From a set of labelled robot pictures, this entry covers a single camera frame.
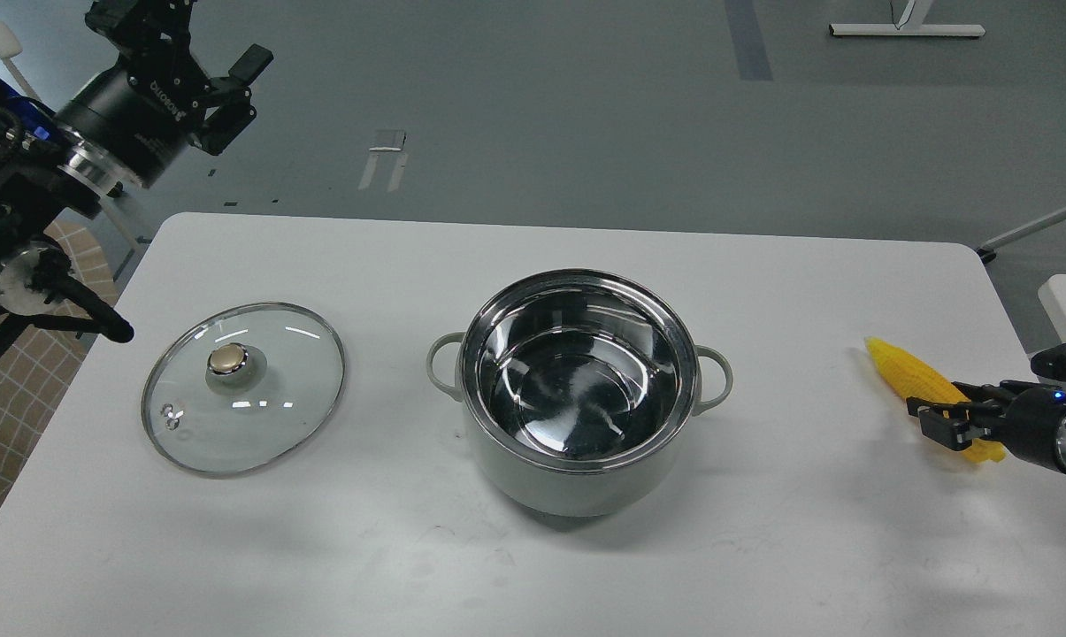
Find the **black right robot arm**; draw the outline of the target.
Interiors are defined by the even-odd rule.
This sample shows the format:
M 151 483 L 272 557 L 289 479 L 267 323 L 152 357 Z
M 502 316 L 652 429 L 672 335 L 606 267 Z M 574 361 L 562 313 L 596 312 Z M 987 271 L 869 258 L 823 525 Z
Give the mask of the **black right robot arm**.
M 949 450 L 998 442 L 1025 463 L 1066 475 L 1066 342 L 1035 354 L 1030 368 L 1041 382 L 956 382 L 962 401 L 928 401 L 912 394 L 906 409 L 918 419 L 925 438 Z

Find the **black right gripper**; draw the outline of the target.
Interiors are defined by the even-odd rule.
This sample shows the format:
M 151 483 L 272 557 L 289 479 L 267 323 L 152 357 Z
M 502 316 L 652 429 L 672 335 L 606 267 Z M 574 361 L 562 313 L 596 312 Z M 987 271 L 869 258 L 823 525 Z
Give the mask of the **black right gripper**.
M 906 411 L 917 416 L 925 438 L 962 453 L 1005 453 L 1006 447 L 1027 463 L 1066 474 L 1065 390 L 1029 380 L 997 386 L 953 380 L 952 386 L 964 395 L 962 402 L 906 399 Z M 996 440 L 999 427 L 1001 441 Z

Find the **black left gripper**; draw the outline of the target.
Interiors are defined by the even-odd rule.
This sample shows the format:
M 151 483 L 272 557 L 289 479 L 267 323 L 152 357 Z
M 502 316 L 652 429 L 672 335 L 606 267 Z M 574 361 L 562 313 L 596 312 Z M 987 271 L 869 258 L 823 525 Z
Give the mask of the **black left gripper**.
M 185 145 L 220 156 L 257 116 L 252 84 L 274 60 L 252 44 L 220 77 L 198 81 L 190 52 L 193 1 L 95 1 L 92 32 L 119 52 L 72 96 L 56 120 L 151 187 Z

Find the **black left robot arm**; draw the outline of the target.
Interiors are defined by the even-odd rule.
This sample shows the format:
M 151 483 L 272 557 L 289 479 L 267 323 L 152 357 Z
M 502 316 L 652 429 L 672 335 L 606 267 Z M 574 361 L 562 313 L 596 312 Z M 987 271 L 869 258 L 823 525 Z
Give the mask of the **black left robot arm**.
M 185 148 L 219 156 L 257 116 L 252 84 L 273 61 L 253 44 L 212 76 L 190 49 L 192 1 L 96 1 L 92 32 L 116 64 L 63 109 L 48 108 L 12 60 L 0 21 L 0 358 L 28 327 L 130 342 L 125 318 L 72 274 L 46 229 L 64 210 L 87 218 L 124 184 L 151 187 Z

